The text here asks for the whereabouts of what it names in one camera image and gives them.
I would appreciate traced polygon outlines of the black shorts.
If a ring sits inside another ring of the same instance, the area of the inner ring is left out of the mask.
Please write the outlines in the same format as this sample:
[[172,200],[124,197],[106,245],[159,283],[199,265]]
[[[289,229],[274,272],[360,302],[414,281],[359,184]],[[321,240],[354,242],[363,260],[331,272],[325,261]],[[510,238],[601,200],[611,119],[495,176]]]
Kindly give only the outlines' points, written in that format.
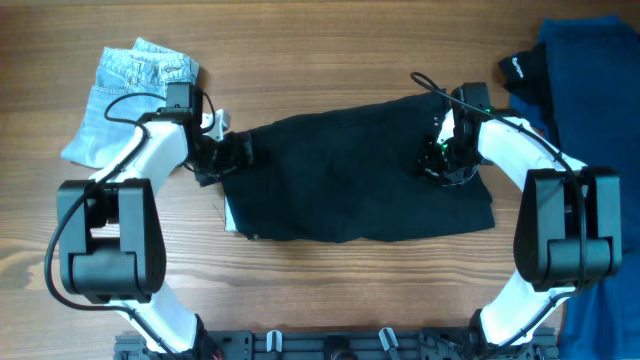
[[220,175],[208,162],[196,179],[222,184],[249,239],[394,242],[491,229],[492,198],[479,176],[443,186],[419,172],[446,111],[425,93],[293,116],[231,137],[237,149],[250,145],[252,163]]

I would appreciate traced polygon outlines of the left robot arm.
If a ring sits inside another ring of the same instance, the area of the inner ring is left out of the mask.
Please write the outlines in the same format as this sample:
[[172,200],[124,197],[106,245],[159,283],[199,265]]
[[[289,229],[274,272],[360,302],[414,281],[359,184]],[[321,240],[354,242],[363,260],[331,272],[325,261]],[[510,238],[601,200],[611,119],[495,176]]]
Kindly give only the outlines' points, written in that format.
[[229,133],[222,111],[204,116],[211,100],[192,83],[169,84],[162,99],[164,106],[132,121],[134,136],[109,165],[60,186],[45,282],[69,308],[129,321],[136,332],[116,338],[117,359],[221,359],[201,318],[165,281],[155,197],[178,167],[208,186],[250,165],[251,138]]

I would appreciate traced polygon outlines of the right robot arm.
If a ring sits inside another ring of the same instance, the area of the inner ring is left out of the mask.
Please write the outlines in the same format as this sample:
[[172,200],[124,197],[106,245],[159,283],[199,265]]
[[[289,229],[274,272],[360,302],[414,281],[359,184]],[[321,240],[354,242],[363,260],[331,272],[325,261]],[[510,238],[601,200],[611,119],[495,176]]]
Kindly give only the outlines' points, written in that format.
[[420,172],[439,185],[457,186],[479,166],[493,164],[522,192],[516,270],[474,313],[461,344],[467,358],[514,354],[558,305],[619,271],[619,176],[562,153],[526,119],[493,108],[483,83],[446,93],[418,72],[411,77],[446,107],[439,134],[427,139],[418,158]]

